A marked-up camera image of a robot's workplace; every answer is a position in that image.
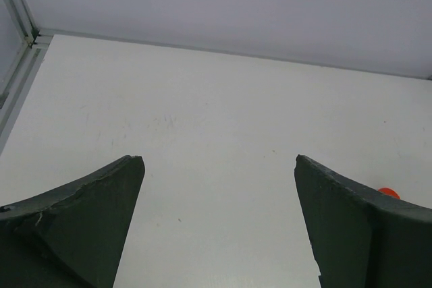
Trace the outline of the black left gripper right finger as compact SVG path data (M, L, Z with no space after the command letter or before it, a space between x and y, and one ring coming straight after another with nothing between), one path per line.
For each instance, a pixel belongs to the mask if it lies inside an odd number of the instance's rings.
M294 177L322 287L431 286L431 209L304 155Z

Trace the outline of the orange earbud charging case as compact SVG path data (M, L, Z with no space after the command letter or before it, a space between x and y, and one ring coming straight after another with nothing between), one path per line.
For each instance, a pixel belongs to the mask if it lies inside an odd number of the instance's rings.
M381 192L382 194L391 196L396 199L400 199L400 195L391 188L379 188L378 191Z

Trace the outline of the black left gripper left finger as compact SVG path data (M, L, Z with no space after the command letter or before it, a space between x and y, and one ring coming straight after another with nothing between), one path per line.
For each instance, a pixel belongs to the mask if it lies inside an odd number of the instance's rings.
M144 179L123 156L1 207L2 287L112 287Z

